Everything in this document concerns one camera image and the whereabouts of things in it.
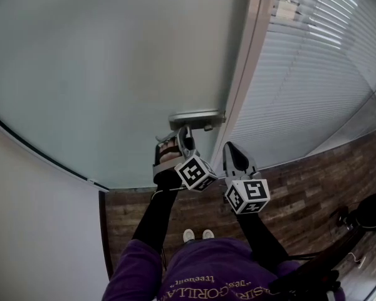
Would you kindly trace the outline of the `person's left hand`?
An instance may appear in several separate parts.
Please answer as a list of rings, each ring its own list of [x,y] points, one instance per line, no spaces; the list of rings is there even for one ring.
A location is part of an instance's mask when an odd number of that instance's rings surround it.
[[[159,162],[164,163],[181,156],[178,143],[175,138],[164,142],[159,149]]]

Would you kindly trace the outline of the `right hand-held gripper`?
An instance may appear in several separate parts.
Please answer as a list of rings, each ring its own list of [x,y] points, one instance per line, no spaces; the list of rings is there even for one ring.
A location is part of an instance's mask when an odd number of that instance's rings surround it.
[[[241,146],[226,142],[222,150],[226,201],[236,215],[260,212],[270,201],[268,182],[254,158]]]

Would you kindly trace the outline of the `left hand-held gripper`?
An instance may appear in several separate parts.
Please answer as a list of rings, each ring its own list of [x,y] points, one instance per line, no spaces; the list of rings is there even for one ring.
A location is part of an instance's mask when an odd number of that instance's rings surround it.
[[[160,146],[173,138],[178,143],[181,156],[171,161],[160,163]],[[169,176],[177,175],[186,189],[204,191],[218,180],[210,165],[200,157],[191,128],[188,125],[181,127],[178,131],[171,132],[166,137],[158,137],[157,141],[155,162],[153,164],[153,181],[156,185],[159,186]]]

